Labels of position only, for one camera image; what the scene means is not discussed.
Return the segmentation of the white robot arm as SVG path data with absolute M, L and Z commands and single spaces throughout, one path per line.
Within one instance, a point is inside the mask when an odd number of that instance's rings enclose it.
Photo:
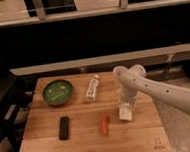
M 190 88 L 150 80 L 141 65 L 129 69 L 117 66 L 113 69 L 113 75 L 122 86 L 119 95 L 121 100 L 131 102 L 138 92 L 143 92 L 190 115 Z

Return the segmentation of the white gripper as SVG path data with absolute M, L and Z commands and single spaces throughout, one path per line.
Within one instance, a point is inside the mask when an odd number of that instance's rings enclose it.
M 119 92 L 119 101 L 120 101 L 120 107 L 123 109 L 127 109 L 128 111 L 132 110 L 132 107 L 136 101 L 136 94 L 137 91 L 134 89 L 128 89 L 123 87 Z

